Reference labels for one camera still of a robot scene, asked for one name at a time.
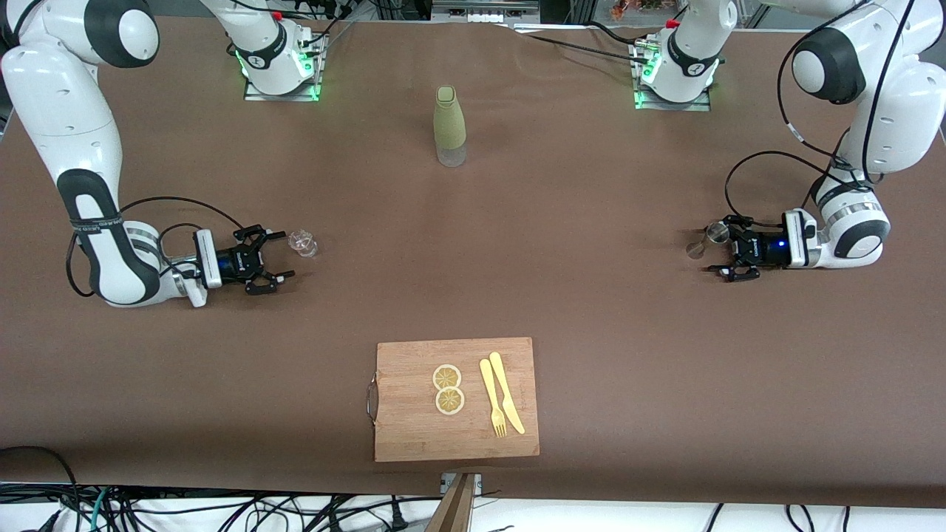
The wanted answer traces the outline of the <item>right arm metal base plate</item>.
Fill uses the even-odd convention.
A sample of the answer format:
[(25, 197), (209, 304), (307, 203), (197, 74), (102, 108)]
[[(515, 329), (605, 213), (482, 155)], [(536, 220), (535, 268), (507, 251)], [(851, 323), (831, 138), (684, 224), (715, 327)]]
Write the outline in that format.
[(236, 50), (241, 73), (246, 77), (246, 100), (320, 100), (327, 60), (324, 33), (314, 35), (308, 28), (297, 28), (290, 33), (281, 26), (277, 39), (262, 50)]

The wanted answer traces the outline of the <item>wooden post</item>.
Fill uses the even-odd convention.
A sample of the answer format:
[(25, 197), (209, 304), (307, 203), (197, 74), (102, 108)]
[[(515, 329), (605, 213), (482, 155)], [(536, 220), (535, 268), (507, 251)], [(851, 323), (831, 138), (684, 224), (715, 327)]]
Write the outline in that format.
[(475, 498), (473, 480), (460, 474), (446, 495), (440, 499), (435, 514), (423, 532), (469, 532)]

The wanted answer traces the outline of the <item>steel jigger measuring cup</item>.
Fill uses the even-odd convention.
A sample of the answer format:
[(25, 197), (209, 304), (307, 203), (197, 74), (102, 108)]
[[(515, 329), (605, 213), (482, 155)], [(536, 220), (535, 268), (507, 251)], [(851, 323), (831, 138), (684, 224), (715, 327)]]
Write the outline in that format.
[(702, 259), (710, 247), (724, 245), (729, 240), (729, 223), (724, 221), (712, 222), (705, 227), (702, 238), (687, 246), (687, 256), (690, 259)]

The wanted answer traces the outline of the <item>small metal bracket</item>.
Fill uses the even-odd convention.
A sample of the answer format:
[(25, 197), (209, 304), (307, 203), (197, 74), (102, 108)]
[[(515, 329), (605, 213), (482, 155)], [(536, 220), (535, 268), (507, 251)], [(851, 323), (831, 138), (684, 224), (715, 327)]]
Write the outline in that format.
[[(480, 474), (469, 474), (470, 478), (473, 480), (473, 496), (474, 498), (480, 497), (483, 493), (483, 482), (482, 475)], [(453, 482), (455, 482), (460, 477), (460, 474), (455, 472), (445, 472), (445, 474), (440, 475), (440, 488), (439, 493), (442, 496), (445, 496), (447, 491), (452, 487)]]

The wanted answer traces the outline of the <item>yellow plastic fork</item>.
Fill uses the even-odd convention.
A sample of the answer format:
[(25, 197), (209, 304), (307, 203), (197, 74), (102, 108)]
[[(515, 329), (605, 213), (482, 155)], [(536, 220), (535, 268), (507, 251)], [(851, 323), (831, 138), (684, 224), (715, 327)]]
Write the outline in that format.
[(479, 363), (480, 374), (482, 374), (484, 387), (491, 407), (491, 423), (496, 437), (506, 437), (506, 414), (500, 408), (499, 397), (497, 396), (497, 383), (494, 378), (494, 370), (491, 361), (482, 359)]

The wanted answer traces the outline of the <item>grey power strip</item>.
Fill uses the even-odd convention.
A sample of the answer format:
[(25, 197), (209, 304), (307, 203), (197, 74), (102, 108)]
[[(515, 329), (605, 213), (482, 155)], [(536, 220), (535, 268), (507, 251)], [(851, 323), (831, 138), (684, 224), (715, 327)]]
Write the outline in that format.
[(429, 11), (438, 23), (541, 24), (540, 0), (432, 0)]

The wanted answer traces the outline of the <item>wooden cutting board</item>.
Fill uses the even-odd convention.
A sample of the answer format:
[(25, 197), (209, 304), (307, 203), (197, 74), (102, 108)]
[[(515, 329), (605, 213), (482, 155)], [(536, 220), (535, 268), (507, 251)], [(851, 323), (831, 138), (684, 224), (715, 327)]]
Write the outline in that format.
[[(480, 360), (489, 360), (491, 352), (500, 353), (503, 359), (524, 434), (518, 434), (507, 417), (506, 437), (494, 434), (479, 367)], [(466, 403), (455, 415), (443, 415), (435, 407), (438, 390), (432, 373), (441, 364), (452, 364), (462, 373), (459, 388)], [(503, 410), (503, 391), (497, 378), (496, 383)], [(376, 347), (374, 385), (376, 462), (491, 460), (540, 454), (533, 341), (529, 337), (385, 341)]]

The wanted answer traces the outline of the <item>brown table cloth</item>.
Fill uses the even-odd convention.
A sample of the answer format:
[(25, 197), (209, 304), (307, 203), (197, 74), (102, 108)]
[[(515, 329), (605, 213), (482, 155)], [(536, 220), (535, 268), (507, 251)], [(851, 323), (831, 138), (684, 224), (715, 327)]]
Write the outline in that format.
[[(881, 259), (723, 282), (685, 247), (780, 120), (790, 33), (736, 33), (709, 112), (636, 110), (628, 68), (495, 26), (359, 23), (318, 102), (249, 102), (213, 19), (99, 84), (121, 202), (162, 229), (314, 233), (277, 293), (116, 309), (74, 294), (69, 223), (17, 119), (0, 141), (0, 448), (84, 484), (435, 493), (374, 461), (382, 341), (530, 337), (540, 454), (477, 464), (516, 498), (946, 506), (946, 145), (879, 185)], [(440, 164), (453, 86), (466, 161)]]

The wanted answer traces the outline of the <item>yellow plastic knife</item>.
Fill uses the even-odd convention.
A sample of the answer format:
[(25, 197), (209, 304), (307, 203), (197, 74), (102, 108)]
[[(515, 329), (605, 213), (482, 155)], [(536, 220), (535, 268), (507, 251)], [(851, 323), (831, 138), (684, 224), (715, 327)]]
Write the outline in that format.
[(504, 366), (503, 359), (501, 359), (500, 353), (491, 352), (489, 360), (494, 370), (494, 376), (499, 380), (500, 388), (503, 391), (503, 401), (501, 401), (503, 411), (518, 434), (524, 434), (525, 427), (518, 414), (516, 404), (514, 404), (513, 398), (511, 398), (511, 391), (506, 377), (506, 367)]

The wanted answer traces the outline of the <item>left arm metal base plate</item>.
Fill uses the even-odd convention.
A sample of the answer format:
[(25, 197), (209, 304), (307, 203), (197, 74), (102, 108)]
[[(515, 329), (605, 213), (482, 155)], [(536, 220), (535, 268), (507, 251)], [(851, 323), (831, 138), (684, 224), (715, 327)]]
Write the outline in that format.
[(653, 73), (658, 70), (660, 65), (660, 53), (658, 43), (649, 39), (636, 39), (634, 44), (628, 44), (628, 52), (631, 58), (642, 58), (644, 63), (631, 61), (631, 74), (633, 80), (634, 104), (636, 110), (662, 110), (662, 111), (682, 111), (682, 112), (709, 112), (712, 108), (710, 100), (710, 84), (713, 78), (707, 81), (707, 86), (703, 88), (700, 95), (689, 102), (673, 102), (665, 100), (656, 93), (655, 89), (649, 85), (648, 81), (653, 77)]

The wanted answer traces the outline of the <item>green sleeved glass bottle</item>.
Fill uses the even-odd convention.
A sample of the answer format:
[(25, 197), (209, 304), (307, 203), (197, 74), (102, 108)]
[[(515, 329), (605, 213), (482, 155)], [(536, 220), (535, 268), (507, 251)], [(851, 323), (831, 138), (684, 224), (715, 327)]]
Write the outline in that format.
[(440, 164), (456, 168), (466, 161), (466, 121), (453, 86), (440, 86), (435, 97), (435, 149)]

